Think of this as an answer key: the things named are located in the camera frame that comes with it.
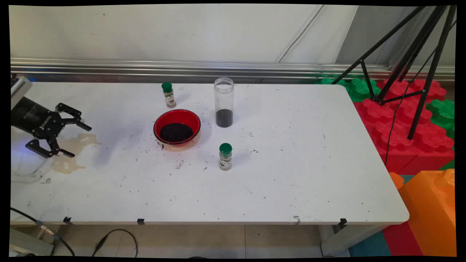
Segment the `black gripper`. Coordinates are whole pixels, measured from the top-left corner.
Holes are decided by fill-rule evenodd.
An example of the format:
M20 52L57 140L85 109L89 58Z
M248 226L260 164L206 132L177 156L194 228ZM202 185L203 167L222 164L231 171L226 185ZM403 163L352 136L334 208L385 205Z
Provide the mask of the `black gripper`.
M58 120L57 113L48 110L27 97L23 97L11 111L11 126L34 136L34 139L29 141L25 147L38 155L47 159L63 153L63 155L73 158L75 154L60 148L58 145L57 137L60 135L60 132L69 124L74 124L85 131L91 131L92 127L83 122L81 111L75 108L59 103L55 111L58 114L62 112L67 113L72 117L60 118ZM41 147L40 140L45 140L50 149Z

